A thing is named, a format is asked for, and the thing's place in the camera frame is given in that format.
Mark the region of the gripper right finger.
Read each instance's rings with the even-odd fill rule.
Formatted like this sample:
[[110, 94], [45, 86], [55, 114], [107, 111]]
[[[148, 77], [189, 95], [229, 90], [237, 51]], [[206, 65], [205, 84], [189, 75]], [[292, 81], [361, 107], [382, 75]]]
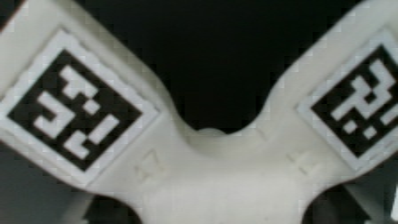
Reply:
[[327, 189], [308, 206], [300, 224], [391, 224], [384, 196], [361, 184]]

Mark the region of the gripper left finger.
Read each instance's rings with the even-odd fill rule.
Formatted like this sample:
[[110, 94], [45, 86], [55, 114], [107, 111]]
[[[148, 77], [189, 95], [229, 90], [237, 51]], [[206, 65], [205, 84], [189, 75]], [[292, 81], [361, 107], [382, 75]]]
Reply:
[[82, 193], [73, 198], [59, 224], [142, 224], [142, 220], [123, 202]]

